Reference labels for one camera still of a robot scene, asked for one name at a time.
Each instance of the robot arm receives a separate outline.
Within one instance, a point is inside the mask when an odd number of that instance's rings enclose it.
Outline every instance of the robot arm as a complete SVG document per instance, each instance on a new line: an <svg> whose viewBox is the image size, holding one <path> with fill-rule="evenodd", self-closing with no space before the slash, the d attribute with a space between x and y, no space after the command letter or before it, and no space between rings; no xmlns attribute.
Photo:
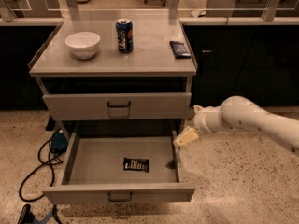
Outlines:
<svg viewBox="0 0 299 224"><path fill-rule="evenodd" d="M233 96L221 106L194 107L193 127L187 127L174 143L189 144L200 134L254 131L262 133L299 156L299 120L269 113L252 101Z"/></svg>

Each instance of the floor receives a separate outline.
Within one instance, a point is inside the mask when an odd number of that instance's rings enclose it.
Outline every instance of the floor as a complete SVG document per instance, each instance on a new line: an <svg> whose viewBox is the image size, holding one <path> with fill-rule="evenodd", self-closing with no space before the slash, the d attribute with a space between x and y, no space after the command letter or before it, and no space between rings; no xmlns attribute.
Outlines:
<svg viewBox="0 0 299 224"><path fill-rule="evenodd" d="M144 7L143 0L121 0L101 7ZM92 0L81 7L95 6ZM156 1L148 3L160 7ZM179 0L182 10L205 0ZM267 107L270 112L299 119L299 107ZM0 223L17 223L26 202L19 197L23 179L40 163L37 153L52 135L45 130L47 111L0 111ZM46 159L47 150L42 153ZM180 151L184 181L196 186L189 203L115 203L59 205L62 223L299 223L299 158L267 137L251 132L204 135ZM55 167L56 176L60 166ZM23 196L39 196L50 184L50 169L42 168L23 188ZM30 203L40 223L56 223L46 199Z"/></svg>

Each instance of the soda can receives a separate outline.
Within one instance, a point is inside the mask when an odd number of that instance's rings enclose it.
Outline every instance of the soda can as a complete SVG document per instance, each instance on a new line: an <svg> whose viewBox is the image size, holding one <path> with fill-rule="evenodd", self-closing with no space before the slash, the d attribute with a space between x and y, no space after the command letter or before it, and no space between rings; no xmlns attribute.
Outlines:
<svg viewBox="0 0 299 224"><path fill-rule="evenodd" d="M128 19L118 19L116 22L119 52L130 53L133 51L133 24Z"/></svg>

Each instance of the closed drawer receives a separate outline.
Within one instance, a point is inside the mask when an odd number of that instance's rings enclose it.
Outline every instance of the closed drawer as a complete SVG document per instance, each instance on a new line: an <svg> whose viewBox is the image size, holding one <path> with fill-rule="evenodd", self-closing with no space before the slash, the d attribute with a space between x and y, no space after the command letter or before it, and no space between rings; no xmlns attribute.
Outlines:
<svg viewBox="0 0 299 224"><path fill-rule="evenodd" d="M187 116L191 94L47 94L43 98L54 120L180 119Z"/></svg>
<svg viewBox="0 0 299 224"><path fill-rule="evenodd" d="M74 132L58 185L44 193L53 204L188 202L195 187L182 183L173 138L90 137ZM125 171L124 158L148 159L149 172Z"/></svg>

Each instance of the bowl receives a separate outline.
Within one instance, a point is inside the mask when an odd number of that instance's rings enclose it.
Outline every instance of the bowl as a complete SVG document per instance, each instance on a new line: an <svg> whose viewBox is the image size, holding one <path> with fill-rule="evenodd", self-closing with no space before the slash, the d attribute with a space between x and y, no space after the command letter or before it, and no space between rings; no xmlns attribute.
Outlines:
<svg viewBox="0 0 299 224"><path fill-rule="evenodd" d="M66 38L65 44L80 59L90 59L99 50L100 35L92 32L75 33Z"/></svg>

